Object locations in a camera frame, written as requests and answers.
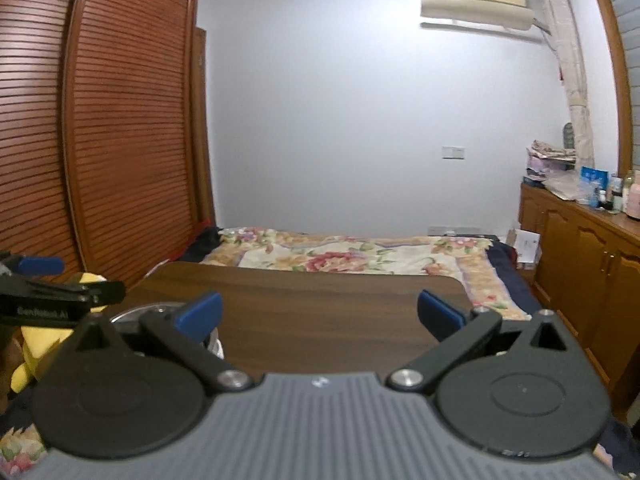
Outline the floral bed quilt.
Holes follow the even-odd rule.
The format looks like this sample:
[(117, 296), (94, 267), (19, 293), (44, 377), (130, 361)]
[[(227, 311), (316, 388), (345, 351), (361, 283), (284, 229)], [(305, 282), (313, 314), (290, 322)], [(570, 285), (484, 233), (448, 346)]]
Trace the floral bed quilt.
[(203, 259), (252, 270), (453, 278), (474, 307), (524, 321), (539, 309), (515, 271), (510, 248), (488, 236), (367, 238), (229, 228)]

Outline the black clothing pile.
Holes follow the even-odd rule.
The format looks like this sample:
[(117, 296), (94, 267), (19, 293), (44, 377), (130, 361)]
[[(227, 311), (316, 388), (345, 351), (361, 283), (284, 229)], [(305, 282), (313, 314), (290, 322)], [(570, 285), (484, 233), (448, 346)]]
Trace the black clothing pile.
[(201, 263), (214, 249), (220, 246), (220, 243), (220, 229), (218, 226), (206, 226), (177, 260)]

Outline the white paper bag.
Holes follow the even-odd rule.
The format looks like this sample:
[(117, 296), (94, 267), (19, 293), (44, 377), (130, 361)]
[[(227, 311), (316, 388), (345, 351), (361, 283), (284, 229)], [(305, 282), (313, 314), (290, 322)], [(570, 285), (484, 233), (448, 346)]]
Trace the white paper bag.
[(510, 229), (506, 236), (508, 244), (515, 252), (519, 269), (534, 270), (541, 257), (540, 234), (520, 229)]

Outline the wooden sideboard cabinet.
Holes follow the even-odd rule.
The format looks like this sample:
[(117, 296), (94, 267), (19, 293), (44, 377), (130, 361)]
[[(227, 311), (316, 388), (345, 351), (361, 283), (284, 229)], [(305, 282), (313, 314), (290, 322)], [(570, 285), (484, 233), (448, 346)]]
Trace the wooden sideboard cabinet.
[(639, 222), (521, 185), (518, 222), (540, 235), (534, 294), (577, 338), (610, 395), (639, 395)]

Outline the brown louvered wardrobe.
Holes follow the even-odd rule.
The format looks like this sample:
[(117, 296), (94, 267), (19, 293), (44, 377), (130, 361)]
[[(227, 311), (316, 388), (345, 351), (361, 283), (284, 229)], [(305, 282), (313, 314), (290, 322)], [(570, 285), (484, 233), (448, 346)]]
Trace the brown louvered wardrobe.
[(1, 246), (126, 284), (212, 218), (198, 0), (1, 0)]

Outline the folded clothes stack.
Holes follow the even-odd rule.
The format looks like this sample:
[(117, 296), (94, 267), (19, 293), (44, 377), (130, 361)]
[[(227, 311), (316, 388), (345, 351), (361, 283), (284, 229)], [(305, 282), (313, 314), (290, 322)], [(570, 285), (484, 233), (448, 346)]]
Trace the folded clothes stack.
[(532, 182), (543, 184), (556, 174), (564, 174), (575, 169), (574, 148), (558, 148), (546, 142), (533, 140), (526, 148), (526, 153), (525, 177)]

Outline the blue picture box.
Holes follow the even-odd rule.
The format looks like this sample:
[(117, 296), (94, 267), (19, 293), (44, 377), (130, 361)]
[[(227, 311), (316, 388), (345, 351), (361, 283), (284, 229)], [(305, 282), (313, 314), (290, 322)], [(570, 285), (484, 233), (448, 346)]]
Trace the blue picture box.
[(601, 195), (608, 189), (608, 172), (588, 166), (580, 168), (578, 180), (578, 202), (591, 208), (598, 208)]

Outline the pink kettle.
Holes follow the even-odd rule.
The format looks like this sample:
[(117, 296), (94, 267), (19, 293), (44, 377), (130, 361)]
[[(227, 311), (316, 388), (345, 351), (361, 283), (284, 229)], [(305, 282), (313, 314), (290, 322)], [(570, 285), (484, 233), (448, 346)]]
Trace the pink kettle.
[(625, 214), (627, 217), (640, 220), (640, 177), (639, 171), (634, 170), (626, 183)]

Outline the white air conditioner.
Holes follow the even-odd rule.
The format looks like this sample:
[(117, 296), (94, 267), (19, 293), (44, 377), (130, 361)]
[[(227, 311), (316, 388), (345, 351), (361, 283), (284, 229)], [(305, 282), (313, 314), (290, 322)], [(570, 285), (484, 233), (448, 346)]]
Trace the white air conditioner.
[(549, 27), (537, 20), (527, 0), (421, 0), (421, 15), (515, 30), (536, 27), (551, 34)]

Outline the cream patterned curtain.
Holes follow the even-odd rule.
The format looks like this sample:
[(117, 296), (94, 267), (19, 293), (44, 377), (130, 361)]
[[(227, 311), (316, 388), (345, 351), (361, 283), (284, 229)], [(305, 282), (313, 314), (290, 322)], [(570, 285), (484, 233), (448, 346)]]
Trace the cream patterned curtain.
[(593, 132), (582, 48), (568, 0), (540, 0), (560, 64), (573, 125), (576, 165), (594, 166)]

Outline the grey window blind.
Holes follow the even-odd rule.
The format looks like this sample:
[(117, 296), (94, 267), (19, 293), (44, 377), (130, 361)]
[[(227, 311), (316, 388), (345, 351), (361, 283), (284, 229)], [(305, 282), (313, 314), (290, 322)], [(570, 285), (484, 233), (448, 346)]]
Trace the grey window blind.
[(632, 168), (639, 168), (639, 4), (640, 0), (611, 0), (622, 40), (632, 128)]

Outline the white wall switch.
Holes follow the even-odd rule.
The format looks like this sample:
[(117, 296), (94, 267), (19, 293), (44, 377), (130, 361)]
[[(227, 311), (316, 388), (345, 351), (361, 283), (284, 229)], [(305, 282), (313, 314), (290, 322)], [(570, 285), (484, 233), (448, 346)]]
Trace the white wall switch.
[(443, 146), (442, 159), (450, 159), (450, 160), (465, 159), (465, 148), (462, 148), (462, 146)]

